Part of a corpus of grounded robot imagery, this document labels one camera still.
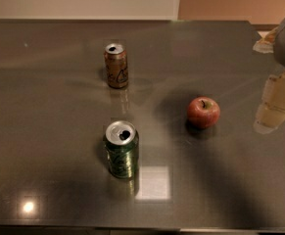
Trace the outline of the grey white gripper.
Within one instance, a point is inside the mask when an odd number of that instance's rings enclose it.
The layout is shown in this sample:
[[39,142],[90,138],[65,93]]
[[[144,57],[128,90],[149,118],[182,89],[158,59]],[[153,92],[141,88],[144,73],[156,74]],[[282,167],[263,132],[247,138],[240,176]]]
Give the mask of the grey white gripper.
[[[263,54],[274,54],[277,63],[285,67],[285,18],[278,28],[263,32],[253,50]],[[261,104],[256,113],[254,130],[268,134],[285,121],[285,72],[270,75],[265,83]]]

